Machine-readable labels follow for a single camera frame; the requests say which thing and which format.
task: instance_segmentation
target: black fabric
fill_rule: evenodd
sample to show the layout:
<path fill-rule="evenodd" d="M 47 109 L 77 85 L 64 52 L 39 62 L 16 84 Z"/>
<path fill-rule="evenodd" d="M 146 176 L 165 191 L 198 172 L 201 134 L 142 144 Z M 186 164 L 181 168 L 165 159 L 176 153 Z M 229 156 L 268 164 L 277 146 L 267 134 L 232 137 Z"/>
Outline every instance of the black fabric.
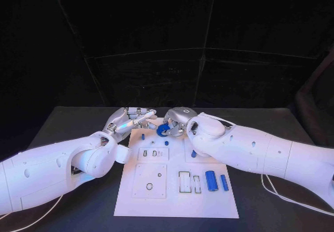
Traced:
<path fill-rule="evenodd" d="M 117 108 L 57 107 L 31 147 L 75 139 L 101 130 Z M 169 108 L 157 108 L 165 116 Z M 238 125 L 254 127 L 294 141 L 313 143 L 288 109 L 196 109 Z M 114 217 L 124 165 L 116 163 L 110 173 L 65 194 L 60 205 L 28 231 L 333 231 L 333 217 L 283 201 L 261 185 L 261 176 L 228 167 L 240 219 Z M 278 192 L 326 210 L 323 200 L 303 187 L 273 178 Z M 0 221 L 2 231 L 31 224 L 52 207 L 45 205 L 14 213 Z"/>

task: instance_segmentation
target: dark table surface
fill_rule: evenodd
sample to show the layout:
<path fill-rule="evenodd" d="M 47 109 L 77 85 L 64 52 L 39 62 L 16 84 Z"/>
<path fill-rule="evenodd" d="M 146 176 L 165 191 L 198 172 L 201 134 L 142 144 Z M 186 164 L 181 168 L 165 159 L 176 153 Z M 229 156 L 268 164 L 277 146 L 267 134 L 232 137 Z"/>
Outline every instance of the dark table surface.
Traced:
<path fill-rule="evenodd" d="M 57 107 L 35 137 L 31 148 L 91 135 L 104 128 L 119 108 Z M 157 108 L 165 116 L 169 108 Z M 201 109 L 238 125 L 254 127 L 286 139 L 312 144 L 291 112 L 278 109 Z M 324 215 L 268 193 L 261 175 L 228 167 L 240 219 L 181 217 L 114 217 L 124 165 L 65 194 L 50 215 L 25 231 L 334 231 L 334 217 Z M 332 211 L 323 200 L 301 186 L 273 178 L 278 192 L 300 202 Z M 15 212 L 0 221 L 0 232 L 29 225 L 47 213 L 52 202 Z"/>

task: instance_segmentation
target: robotic hand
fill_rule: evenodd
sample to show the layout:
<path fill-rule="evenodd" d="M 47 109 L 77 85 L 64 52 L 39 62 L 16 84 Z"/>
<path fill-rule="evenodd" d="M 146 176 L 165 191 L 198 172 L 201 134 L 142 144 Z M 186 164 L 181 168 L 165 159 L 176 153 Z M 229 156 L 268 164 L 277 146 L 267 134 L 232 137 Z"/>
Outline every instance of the robotic hand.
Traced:
<path fill-rule="evenodd" d="M 127 163 L 132 149 L 117 143 L 132 129 L 156 125 L 156 110 L 121 108 L 104 130 L 91 136 L 21 152 L 0 162 L 0 215 L 32 208 L 103 177 L 114 164 Z M 71 167 L 83 172 L 75 174 Z"/>
<path fill-rule="evenodd" d="M 188 134 L 196 153 L 247 172 L 278 176 L 310 189 L 334 208 L 334 149 L 283 139 L 185 107 L 173 108 L 162 135 Z"/>

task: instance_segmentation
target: blue object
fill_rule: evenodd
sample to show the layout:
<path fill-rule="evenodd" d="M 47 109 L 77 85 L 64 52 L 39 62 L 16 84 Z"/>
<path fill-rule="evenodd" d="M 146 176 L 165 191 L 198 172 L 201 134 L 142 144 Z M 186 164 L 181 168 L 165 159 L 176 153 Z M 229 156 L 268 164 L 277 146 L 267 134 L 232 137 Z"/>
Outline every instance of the blue object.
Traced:
<path fill-rule="evenodd" d="M 169 124 L 162 124 L 157 129 L 157 134 L 160 137 L 168 137 L 168 135 L 163 135 L 163 132 L 170 130 Z"/>
<path fill-rule="evenodd" d="M 222 178 L 222 182 L 224 182 L 225 191 L 228 191 L 229 190 L 229 186 L 228 186 L 228 181 L 227 181 L 225 175 L 221 175 L 221 178 Z"/>
<path fill-rule="evenodd" d="M 214 192 L 218 190 L 218 180 L 217 180 L 215 171 L 206 172 L 206 178 L 208 178 L 208 190 Z"/>
<path fill-rule="evenodd" d="M 196 153 L 196 151 L 193 150 L 193 152 L 192 152 L 192 157 L 195 158 L 196 155 L 198 155 L 198 153 Z"/>

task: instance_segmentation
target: blue battery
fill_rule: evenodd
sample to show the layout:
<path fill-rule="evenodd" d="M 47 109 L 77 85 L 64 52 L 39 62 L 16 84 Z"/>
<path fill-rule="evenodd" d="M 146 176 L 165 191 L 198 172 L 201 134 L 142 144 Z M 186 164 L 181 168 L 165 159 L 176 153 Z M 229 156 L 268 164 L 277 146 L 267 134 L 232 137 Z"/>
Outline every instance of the blue battery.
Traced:
<path fill-rule="evenodd" d="M 206 171 L 206 178 L 208 178 L 208 190 L 217 191 L 218 190 L 218 180 L 217 180 L 217 175 L 215 171 Z"/>
<path fill-rule="evenodd" d="M 196 158 L 196 156 L 198 156 L 198 153 L 196 153 L 196 151 L 193 150 L 193 152 L 192 152 L 192 157 Z"/>
<path fill-rule="evenodd" d="M 229 190 L 229 186 L 228 186 L 228 181 L 227 181 L 225 175 L 221 175 L 221 178 L 222 178 L 222 182 L 224 182 L 225 191 L 228 191 Z"/>

